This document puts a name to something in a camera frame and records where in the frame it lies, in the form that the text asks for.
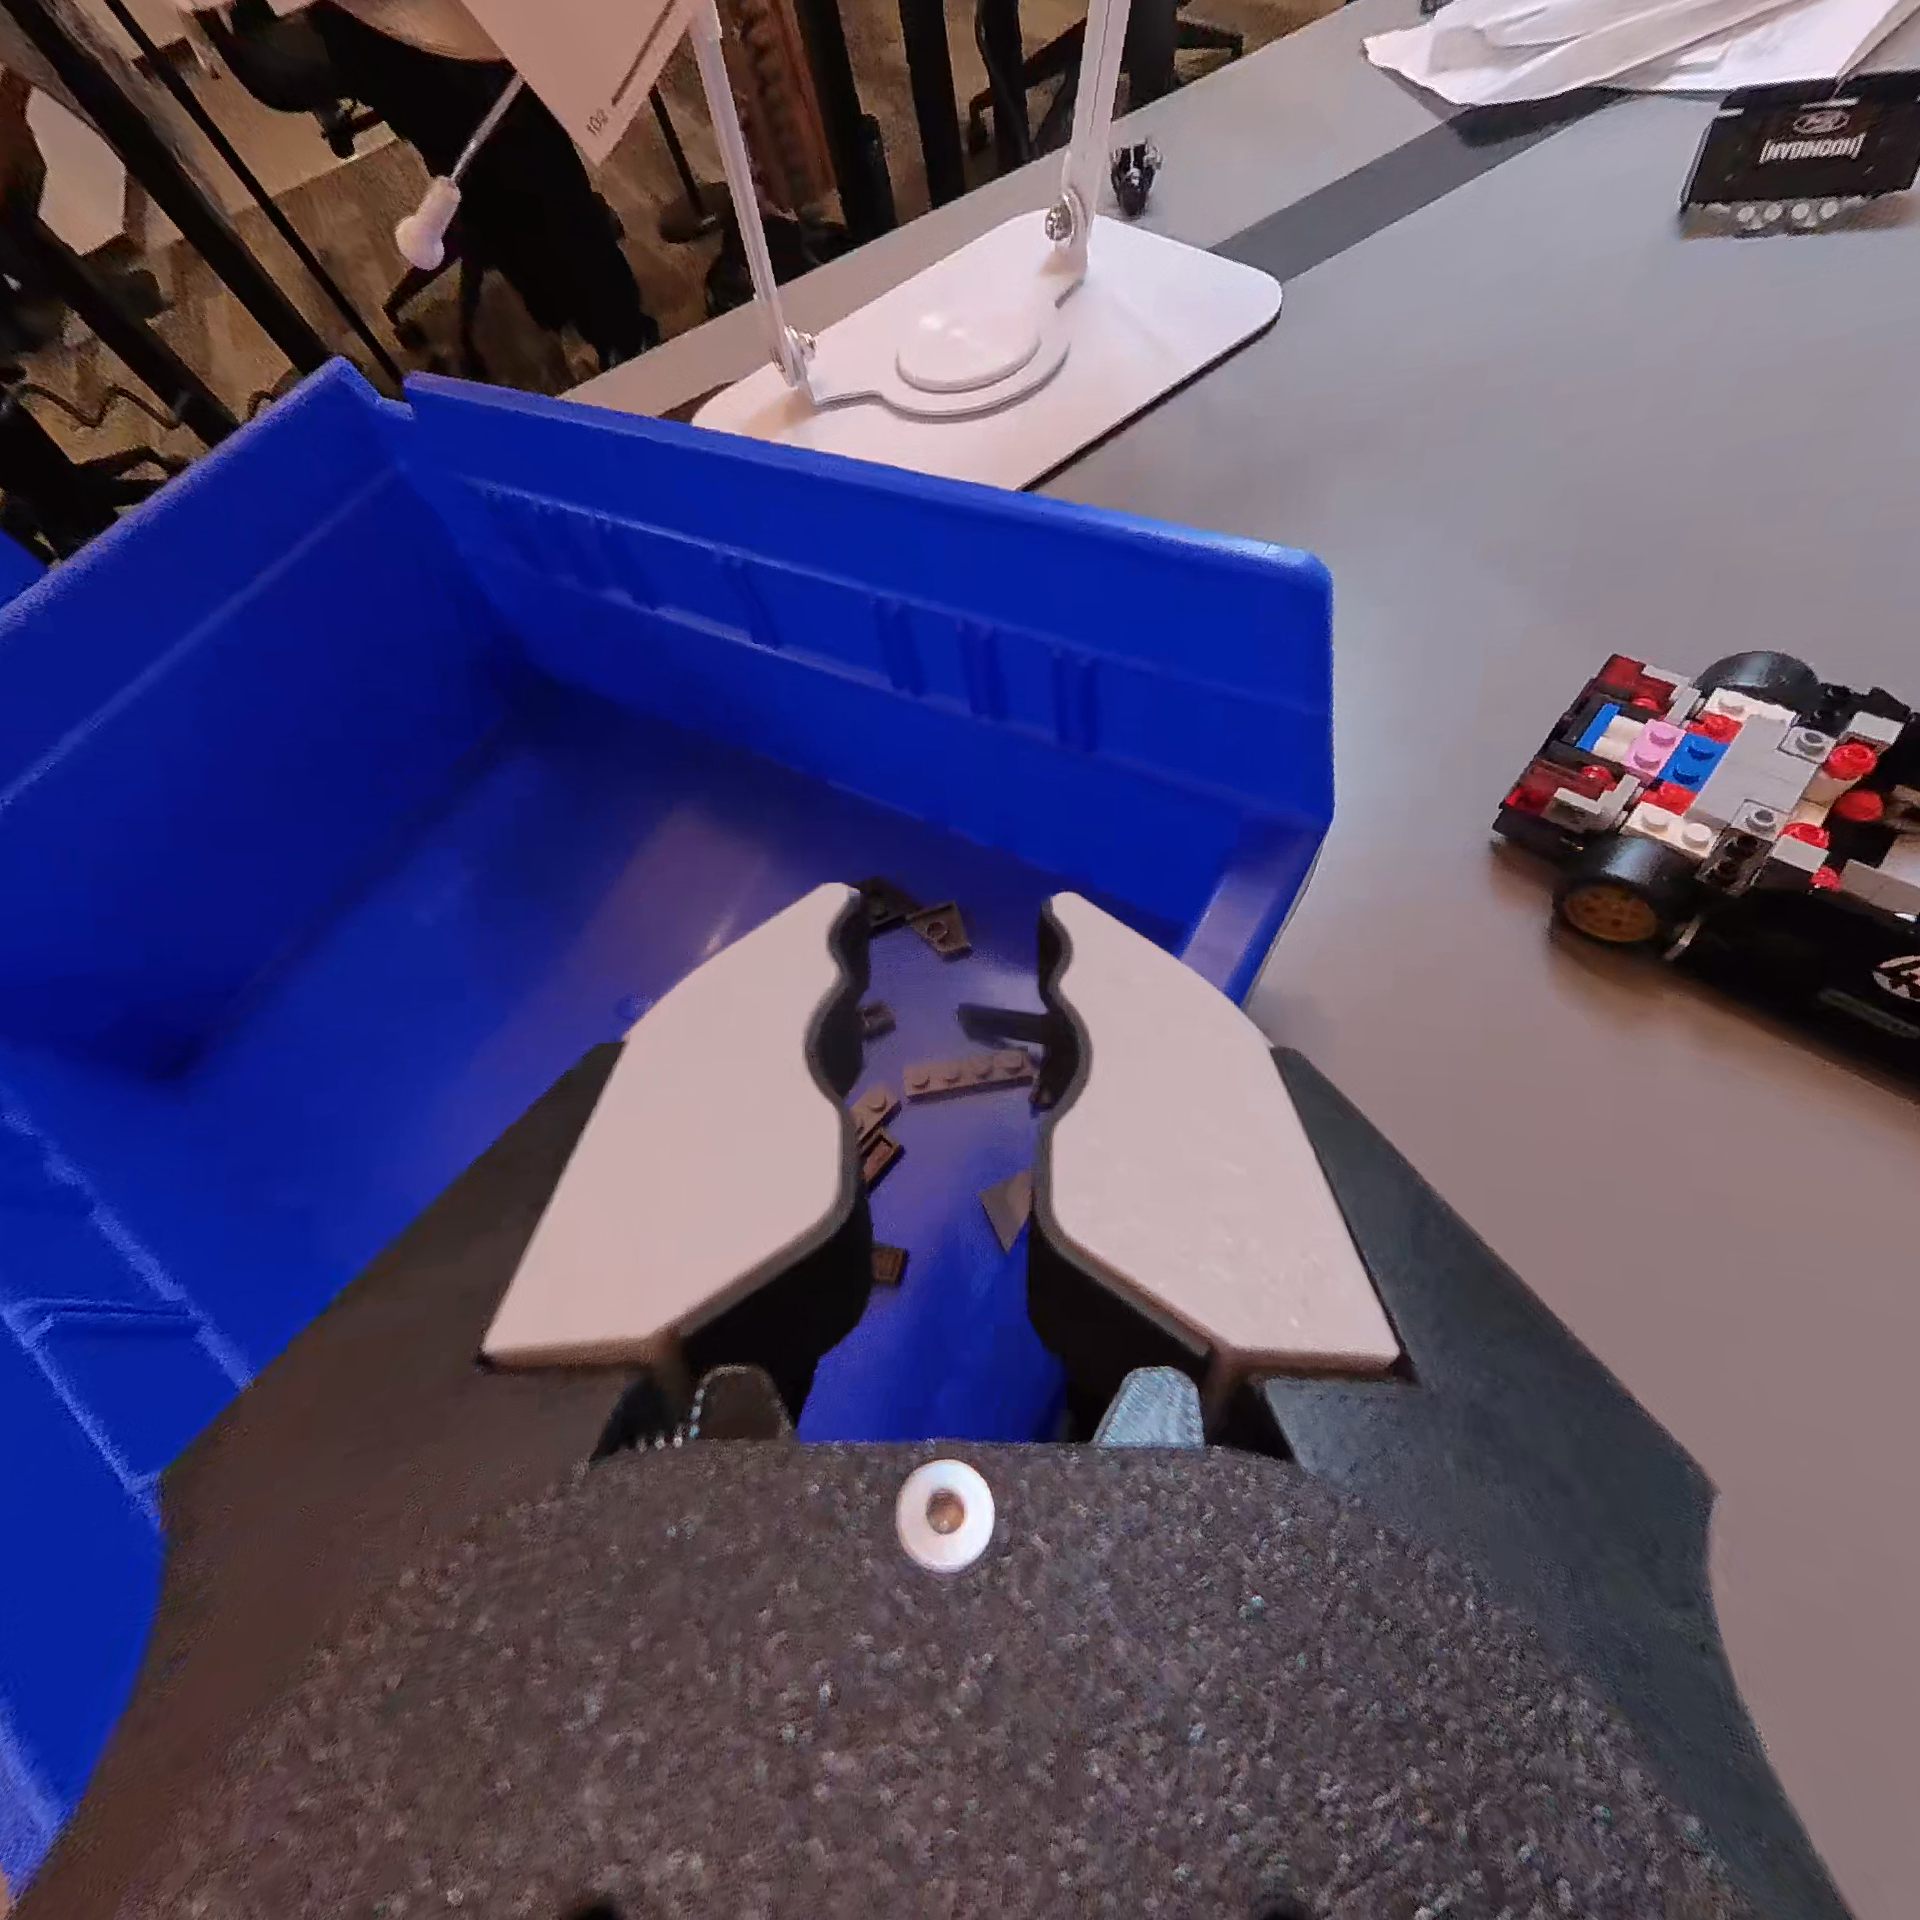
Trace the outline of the blue plastic bin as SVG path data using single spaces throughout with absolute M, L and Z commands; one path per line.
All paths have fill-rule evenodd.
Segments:
M 163 1477 L 381 1276 L 319 1432 L 482 1362 L 591 1076 L 795 900 L 860 1086 L 1074 892 L 1242 998 L 1333 824 L 1311 554 L 326 369 L 5 603 L 5 1882 L 153 1649 Z M 474 1333 L 453 1328 L 470 1300 Z

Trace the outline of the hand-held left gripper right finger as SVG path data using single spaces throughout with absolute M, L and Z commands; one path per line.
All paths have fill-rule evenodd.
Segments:
M 1026 1314 L 1093 1426 L 1167 1370 L 1223 1429 L 1269 1379 L 1404 1362 L 1354 1227 L 1261 1029 L 1089 896 L 1039 913 L 1042 1086 Z

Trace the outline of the black lego car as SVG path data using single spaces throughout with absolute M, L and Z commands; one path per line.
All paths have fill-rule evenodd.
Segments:
M 1916 1088 L 1918 718 L 1779 652 L 1607 656 L 1505 790 L 1555 923 Z

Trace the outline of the white booklet stand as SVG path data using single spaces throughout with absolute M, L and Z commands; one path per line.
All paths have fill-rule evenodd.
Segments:
M 982 230 L 807 333 L 761 224 L 717 5 L 687 26 L 765 366 L 695 425 L 997 490 L 1026 490 L 1281 317 L 1270 273 L 1099 213 L 1129 5 L 1089 11 L 1071 138 L 1042 210 Z

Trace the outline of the black printed lego panel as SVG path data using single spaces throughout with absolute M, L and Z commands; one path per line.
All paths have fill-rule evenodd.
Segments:
M 1823 234 L 1918 179 L 1918 74 L 1727 94 L 1697 149 L 1678 222 L 1694 234 Z

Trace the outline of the white paper bag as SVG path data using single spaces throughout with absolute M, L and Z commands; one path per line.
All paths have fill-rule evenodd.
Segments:
M 1916 3 L 1454 3 L 1363 41 L 1369 67 L 1457 107 L 1582 90 L 1725 94 L 1847 80 Z

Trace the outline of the pile of dark lego pieces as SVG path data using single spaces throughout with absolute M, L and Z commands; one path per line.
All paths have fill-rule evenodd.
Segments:
M 902 888 L 886 878 L 865 878 L 854 884 L 866 917 L 869 932 L 881 937 L 908 928 L 940 960 L 956 962 L 972 957 L 972 939 L 956 902 L 918 902 Z M 874 1084 L 851 1101 L 854 1125 L 858 1162 L 865 1186 L 875 1188 L 906 1155 L 893 1134 L 893 1120 L 902 1107 L 926 1107 L 973 1097 L 986 1092 L 1029 1092 L 1029 1104 L 1039 1108 L 1039 1044 L 1050 1034 L 1042 1014 L 1006 1011 L 980 1001 L 963 1001 L 953 1011 L 965 1038 L 975 1042 L 972 1051 L 930 1062 L 910 1062 L 900 1069 L 899 1088 Z M 897 1030 L 892 1006 L 870 1001 L 860 1009 L 861 1038 L 885 1041 Z M 1010 1252 L 1023 1233 L 1034 1204 L 1034 1176 L 1020 1171 L 1006 1181 L 987 1188 L 980 1206 L 1003 1252 Z M 906 1282 L 910 1252 L 902 1246 L 874 1246 L 870 1276 L 882 1290 L 899 1290 Z

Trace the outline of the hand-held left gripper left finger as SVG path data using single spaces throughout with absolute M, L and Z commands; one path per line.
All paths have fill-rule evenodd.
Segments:
M 667 1388 L 758 1366 L 803 1413 L 874 1293 L 847 1112 L 869 946 L 860 892 L 822 883 L 631 1026 L 486 1324 L 489 1366 L 636 1364 Z

